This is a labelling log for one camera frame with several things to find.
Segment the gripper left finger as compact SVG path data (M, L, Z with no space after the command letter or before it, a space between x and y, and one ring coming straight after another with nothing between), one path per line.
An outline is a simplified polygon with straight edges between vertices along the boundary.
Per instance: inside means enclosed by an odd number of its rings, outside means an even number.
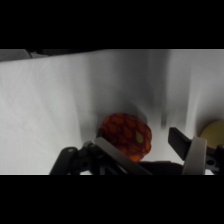
M50 175L80 175L86 171L92 175L150 175L102 137L86 142L80 150L63 149Z

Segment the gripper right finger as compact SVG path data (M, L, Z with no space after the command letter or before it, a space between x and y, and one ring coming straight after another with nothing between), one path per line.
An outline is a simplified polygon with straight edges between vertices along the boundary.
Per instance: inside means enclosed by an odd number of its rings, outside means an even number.
M224 146L210 148L205 139L194 137L190 140L175 127L169 129L168 143L184 161L183 175L204 175L206 170L224 175Z

